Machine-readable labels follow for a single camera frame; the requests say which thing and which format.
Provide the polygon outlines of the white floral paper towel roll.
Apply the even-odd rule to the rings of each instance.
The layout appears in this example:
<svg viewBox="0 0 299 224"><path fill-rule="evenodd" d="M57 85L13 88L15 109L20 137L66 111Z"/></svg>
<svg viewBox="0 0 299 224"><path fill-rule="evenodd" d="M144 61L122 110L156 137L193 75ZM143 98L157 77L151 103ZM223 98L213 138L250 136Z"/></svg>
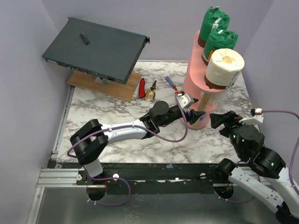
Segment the white floral paper towel roll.
<svg viewBox="0 0 299 224"><path fill-rule="evenodd" d="M216 106L219 104L219 102L222 100L222 98L225 96L226 92L218 92L215 94L212 93L206 93L206 92L201 92L201 97L203 102L206 105L211 105L211 106Z"/></svg>

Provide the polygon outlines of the pink three-tier shelf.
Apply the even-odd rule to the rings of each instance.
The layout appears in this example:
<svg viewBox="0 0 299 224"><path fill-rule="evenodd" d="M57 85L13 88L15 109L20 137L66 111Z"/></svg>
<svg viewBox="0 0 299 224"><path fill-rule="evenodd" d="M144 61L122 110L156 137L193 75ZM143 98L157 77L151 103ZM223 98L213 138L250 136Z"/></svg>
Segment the pink three-tier shelf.
<svg viewBox="0 0 299 224"><path fill-rule="evenodd" d="M188 127L191 129L201 129L205 127L210 121L209 114L215 111L218 107L218 105L206 105L202 100L201 92L203 91L212 94L224 91L226 92L226 90L211 89L206 85L205 72L207 66L204 64L201 57L203 48L198 44L198 37L199 31L197 31L194 37L192 55L187 65L183 91L190 94L193 98L198 99L198 102L190 106L190 109L194 109L195 111L205 111L206 114L194 124L189 125Z"/></svg>

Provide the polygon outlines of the yellow handled pliers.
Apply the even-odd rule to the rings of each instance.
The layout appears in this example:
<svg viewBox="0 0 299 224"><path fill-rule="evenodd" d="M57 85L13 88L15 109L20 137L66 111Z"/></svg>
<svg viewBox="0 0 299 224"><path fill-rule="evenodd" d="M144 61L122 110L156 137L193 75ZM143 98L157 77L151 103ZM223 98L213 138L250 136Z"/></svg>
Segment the yellow handled pliers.
<svg viewBox="0 0 299 224"><path fill-rule="evenodd" d="M155 99L156 84L157 84L157 81L155 80L154 83L152 84L152 86L150 87L150 89L146 92L145 97L144 97L145 99L148 99L150 93L152 93L152 97L150 100L153 101Z"/></svg>

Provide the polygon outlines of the blue handled screwdriver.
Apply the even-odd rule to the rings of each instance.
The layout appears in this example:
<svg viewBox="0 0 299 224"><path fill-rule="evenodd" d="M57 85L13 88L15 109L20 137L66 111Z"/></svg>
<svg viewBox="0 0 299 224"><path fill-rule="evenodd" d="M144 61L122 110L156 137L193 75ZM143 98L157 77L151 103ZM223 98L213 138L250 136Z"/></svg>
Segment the blue handled screwdriver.
<svg viewBox="0 0 299 224"><path fill-rule="evenodd" d="M165 80L171 86L171 88L173 88L176 92L179 92L176 85L173 83L173 81L168 76L165 77Z"/></svg>

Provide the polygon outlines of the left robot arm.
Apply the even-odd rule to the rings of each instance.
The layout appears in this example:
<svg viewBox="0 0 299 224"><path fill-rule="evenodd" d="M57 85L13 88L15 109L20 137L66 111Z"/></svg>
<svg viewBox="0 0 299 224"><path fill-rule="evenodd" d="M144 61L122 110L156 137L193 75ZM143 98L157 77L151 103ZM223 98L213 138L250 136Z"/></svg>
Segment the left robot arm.
<svg viewBox="0 0 299 224"><path fill-rule="evenodd" d="M205 112L194 109L180 108L180 103L169 107L165 101L157 101L147 114L139 119L118 125L100 124L92 119L70 137L74 157L86 170L87 178L93 184L103 181L103 167L99 156L104 148L110 144L125 140L144 140L159 136L160 127L183 119L185 125L194 124L205 116Z"/></svg>

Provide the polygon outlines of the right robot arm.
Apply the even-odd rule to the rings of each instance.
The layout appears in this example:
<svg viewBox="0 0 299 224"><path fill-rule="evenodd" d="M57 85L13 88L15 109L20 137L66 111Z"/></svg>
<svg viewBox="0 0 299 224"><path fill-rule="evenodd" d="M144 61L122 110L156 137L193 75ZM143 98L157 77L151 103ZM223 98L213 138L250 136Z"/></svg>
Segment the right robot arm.
<svg viewBox="0 0 299 224"><path fill-rule="evenodd" d="M209 115L211 128L224 128L220 135L230 139L240 161L247 163L260 177L271 184L268 188L251 178L241 167L223 159L215 168L215 178L221 183L228 180L263 202L281 224L299 222L299 186L292 176L292 165L287 166L282 157L264 145L265 136L256 128L263 122L264 110L252 109L251 117L242 118L234 111Z"/></svg>

